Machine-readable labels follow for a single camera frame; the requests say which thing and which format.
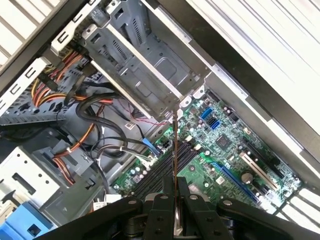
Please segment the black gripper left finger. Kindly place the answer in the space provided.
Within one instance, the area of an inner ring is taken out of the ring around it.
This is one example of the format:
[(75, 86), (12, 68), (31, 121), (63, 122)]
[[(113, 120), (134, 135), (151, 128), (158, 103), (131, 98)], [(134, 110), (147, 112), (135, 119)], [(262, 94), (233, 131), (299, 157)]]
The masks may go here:
[(174, 181), (162, 179), (152, 200), (130, 196), (108, 204), (41, 236), (40, 240), (171, 240)]

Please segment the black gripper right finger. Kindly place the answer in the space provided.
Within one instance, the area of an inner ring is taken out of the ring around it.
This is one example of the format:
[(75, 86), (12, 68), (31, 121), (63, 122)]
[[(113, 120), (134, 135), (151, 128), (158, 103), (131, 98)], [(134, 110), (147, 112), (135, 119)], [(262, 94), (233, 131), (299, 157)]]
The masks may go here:
[(216, 209), (191, 193), (185, 177), (178, 178), (178, 191), (203, 240), (318, 240), (320, 235), (295, 223), (232, 198)]

